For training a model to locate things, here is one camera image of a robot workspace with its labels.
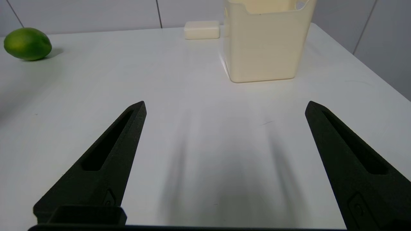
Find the screw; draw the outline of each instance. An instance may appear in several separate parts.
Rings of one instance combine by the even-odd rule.
[[[362,216],[364,215],[363,208],[359,204],[354,205],[354,209],[357,212],[358,215]]]

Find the lime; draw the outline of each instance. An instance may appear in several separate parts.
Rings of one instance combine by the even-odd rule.
[[[24,60],[39,60],[51,51],[47,35],[34,28],[20,28],[4,39],[4,49],[10,55]]]

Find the plastic bin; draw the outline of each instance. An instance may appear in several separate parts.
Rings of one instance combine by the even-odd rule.
[[[225,0],[224,53],[236,83],[294,78],[316,0]]]

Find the table surface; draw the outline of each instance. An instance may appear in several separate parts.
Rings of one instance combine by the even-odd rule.
[[[181,28],[50,35],[51,58],[0,50],[0,226],[33,205],[131,104],[147,118],[128,224],[345,228],[304,111],[323,104],[411,179],[410,101],[315,24],[294,79],[232,83],[222,39]]]

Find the white soap bar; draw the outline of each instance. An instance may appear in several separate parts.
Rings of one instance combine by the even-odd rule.
[[[184,36],[185,39],[218,39],[220,38],[220,22],[187,22],[184,27]]]

